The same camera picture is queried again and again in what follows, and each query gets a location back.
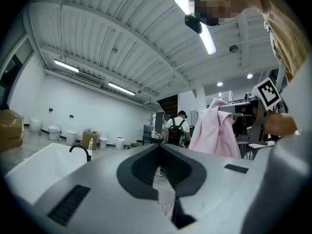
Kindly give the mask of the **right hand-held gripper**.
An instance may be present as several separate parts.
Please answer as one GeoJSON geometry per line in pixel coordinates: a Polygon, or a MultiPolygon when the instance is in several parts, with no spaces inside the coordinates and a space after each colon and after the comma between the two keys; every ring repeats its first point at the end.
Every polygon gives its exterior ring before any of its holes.
{"type": "Polygon", "coordinates": [[[251,143],[264,141],[264,123],[267,112],[281,101],[281,96],[270,78],[257,84],[250,93],[245,95],[242,103],[219,106],[219,111],[231,113],[235,118],[233,131],[235,136],[245,135],[251,127],[251,143]]]}

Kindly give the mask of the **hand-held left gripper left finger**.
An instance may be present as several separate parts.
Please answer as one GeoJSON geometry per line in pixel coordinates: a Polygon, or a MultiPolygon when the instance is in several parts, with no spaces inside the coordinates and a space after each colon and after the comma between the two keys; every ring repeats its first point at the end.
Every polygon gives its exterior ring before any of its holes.
{"type": "Polygon", "coordinates": [[[35,203],[56,231],[71,234],[172,234],[153,181],[158,145],[89,161],[51,186],[35,203]]]}

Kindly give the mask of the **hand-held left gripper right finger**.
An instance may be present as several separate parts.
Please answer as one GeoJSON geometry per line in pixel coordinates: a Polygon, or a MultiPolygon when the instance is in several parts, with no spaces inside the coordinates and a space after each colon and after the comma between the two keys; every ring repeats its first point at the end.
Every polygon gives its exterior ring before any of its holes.
{"type": "Polygon", "coordinates": [[[164,171],[179,175],[172,218],[161,234],[241,234],[254,197],[254,162],[161,144],[164,171]]]}

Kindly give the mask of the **pink cloth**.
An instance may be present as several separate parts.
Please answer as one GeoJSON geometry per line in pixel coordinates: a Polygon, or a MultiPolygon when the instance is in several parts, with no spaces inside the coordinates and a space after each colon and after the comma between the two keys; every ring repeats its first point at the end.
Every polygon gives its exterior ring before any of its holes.
{"type": "Polygon", "coordinates": [[[227,102],[213,99],[207,109],[200,112],[189,149],[215,156],[241,158],[233,132],[234,118],[231,113],[219,110],[227,102]]]}

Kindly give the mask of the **black curved faucet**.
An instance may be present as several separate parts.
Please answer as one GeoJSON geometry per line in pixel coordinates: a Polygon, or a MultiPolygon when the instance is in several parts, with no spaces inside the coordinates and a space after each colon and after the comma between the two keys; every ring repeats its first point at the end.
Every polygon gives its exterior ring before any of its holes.
{"type": "Polygon", "coordinates": [[[70,147],[69,152],[71,153],[75,148],[81,148],[86,153],[86,160],[87,162],[92,160],[92,156],[89,154],[88,150],[83,147],[81,144],[75,144],[70,147]]]}

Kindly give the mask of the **dark staircase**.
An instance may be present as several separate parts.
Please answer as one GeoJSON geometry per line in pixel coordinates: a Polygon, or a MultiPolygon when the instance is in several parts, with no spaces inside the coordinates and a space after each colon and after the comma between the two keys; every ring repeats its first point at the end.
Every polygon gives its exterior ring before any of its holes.
{"type": "Polygon", "coordinates": [[[176,117],[178,113],[178,95],[167,97],[157,101],[164,113],[176,117]]]}

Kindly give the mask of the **ceiling tube light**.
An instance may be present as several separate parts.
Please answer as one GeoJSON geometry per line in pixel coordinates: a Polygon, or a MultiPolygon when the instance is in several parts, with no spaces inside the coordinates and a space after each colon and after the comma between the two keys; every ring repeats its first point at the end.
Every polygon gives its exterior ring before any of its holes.
{"type": "Polygon", "coordinates": [[[65,68],[65,69],[68,69],[68,70],[71,70],[71,71],[73,71],[73,72],[75,72],[75,73],[78,73],[79,72],[79,69],[78,68],[76,68],[76,67],[74,67],[74,66],[72,66],[72,65],[69,65],[69,64],[66,64],[66,63],[64,63],[64,62],[61,62],[61,61],[59,61],[59,60],[54,60],[54,63],[56,64],[56,65],[58,65],[58,66],[61,66],[61,67],[63,67],[63,68],[65,68]]]}
{"type": "MultiPolygon", "coordinates": [[[[190,0],[174,0],[176,5],[184,12],[185,15],[192,14],[194,15],[194,9],[191,7],[191,1],[190,0]]],[[[215,43],[213,41],[213,38],[211,36],[211,33],[207,27],[207,25],[202,25],[202,33],[199,34],[206,50],[209,55],[215,54],[217,52],[215,43]]]]}
{"type": "Polygon", "coordinates": [[[110,87],[112,87],[114,89],[117,89],[119,91],[122,91],[122,92],[124,92],[124,93],[126,93],[128,95],[131,95],[131,96],[135,96],[136,95],[134,92],[132,92],[130,90],[127,90],[127,89],[125,89],[123,87],[120,87],[120,86],[118,86],[118,85],[116,85],[114,83],[111,83],[111,82],[108,83],[108,86],[110,86],[110,87]]]}

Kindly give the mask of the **grey metal locker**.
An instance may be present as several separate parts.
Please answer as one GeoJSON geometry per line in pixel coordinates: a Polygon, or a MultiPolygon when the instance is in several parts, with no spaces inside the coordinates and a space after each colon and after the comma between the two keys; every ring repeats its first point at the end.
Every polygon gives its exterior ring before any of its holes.
{"type": "Polygon", "coordinates": [[[156,113],[155,130],[161,132],[165,128],[170,117],[171,116],[169,114],[164,112],[156,113]]]}

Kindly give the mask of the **white bathtub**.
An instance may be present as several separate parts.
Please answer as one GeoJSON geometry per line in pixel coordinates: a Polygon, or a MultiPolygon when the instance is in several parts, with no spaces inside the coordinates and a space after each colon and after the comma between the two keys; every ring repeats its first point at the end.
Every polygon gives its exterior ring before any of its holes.
{"type": "Polygon", "coordinates": [[[49,144],[17,165],[5,176],[5,182],[13,195],[31,205],[52,185],[87,162],[86,153],[57,143],[49,144]]]}

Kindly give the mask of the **dark grey chair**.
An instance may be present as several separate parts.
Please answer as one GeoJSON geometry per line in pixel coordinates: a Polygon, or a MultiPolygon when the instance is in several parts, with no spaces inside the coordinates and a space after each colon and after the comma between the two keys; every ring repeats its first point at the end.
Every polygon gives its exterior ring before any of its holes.
{"type": "Polygon", "coordinates": [[[160,139],[159,138],[154,138],[152,137],[152,126],[149,125],[144,125],[143,126],[143,136],[142,136],[142,146],[144,144],[155,144],[159,143],[160,139]]]}

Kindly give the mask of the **person's tan shirt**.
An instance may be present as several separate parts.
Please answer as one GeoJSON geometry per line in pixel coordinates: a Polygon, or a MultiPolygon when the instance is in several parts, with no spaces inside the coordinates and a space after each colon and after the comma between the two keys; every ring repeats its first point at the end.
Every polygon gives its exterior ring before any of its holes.
{"type": "Polygon", "coordinates": [[[270,29],[276,59],[286,66],[287,82],[295,77],[312,49],[297,16],[283,0],[260,0],[261,14],[270,29]]]}

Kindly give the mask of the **large open cardboard box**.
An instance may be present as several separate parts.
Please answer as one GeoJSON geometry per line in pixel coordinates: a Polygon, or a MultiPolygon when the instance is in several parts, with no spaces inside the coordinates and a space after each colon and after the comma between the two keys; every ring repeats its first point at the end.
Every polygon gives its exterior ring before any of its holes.
{"type": "Polygon", "coordinates": [[[23,116],[13,110],[0,110],[0,153],[20,146],[23,132],[23,116]]]}

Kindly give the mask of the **air vent grille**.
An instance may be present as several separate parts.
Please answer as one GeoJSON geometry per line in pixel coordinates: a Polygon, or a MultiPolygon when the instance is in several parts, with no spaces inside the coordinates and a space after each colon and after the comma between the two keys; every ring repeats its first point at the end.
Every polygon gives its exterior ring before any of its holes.
{"type": "Polygon", "coordinates": [[[101,85],[102,85],[102,80],[98,79],[98,78],[95,78],[93,76],[90,76],[88,74],[85,74],[83,72],[80,72],[80,73],[74,73],[74,76],[73,76],[74,79],[77,79],[79,81],[82,81],[82,82],[85,82],[85,83],[88,83],[90,85],[93,85],[97,88],[100,88],[101,85]]]}

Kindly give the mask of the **window with dark glass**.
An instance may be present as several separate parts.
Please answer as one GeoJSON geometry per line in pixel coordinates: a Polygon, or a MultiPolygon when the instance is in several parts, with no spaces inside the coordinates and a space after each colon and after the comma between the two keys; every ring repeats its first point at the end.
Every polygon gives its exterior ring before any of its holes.
{"type": "Polygon", "coordinates": [[[22,68],[22,63],[16,55],[13,55],[0,79],[0,109],[8,109],[8,97],[14,81],[22,68]]]}

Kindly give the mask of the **black frame white table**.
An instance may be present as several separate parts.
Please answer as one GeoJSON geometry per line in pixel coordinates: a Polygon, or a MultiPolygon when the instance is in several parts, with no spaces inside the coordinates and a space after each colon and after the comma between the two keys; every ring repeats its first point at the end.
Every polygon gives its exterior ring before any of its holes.
{"type": "Polygon", "coordinates": [[[265,136],[264,139],[267,141],[261,142],[260,144],[251,143],[250,136],[251,127],[248,127],[245,135],[239,135],[236,137],[241,157],[243,159],[254,159],[259,149],[275,145],[275,141],[272,140],[270,135],[265,136]]]}

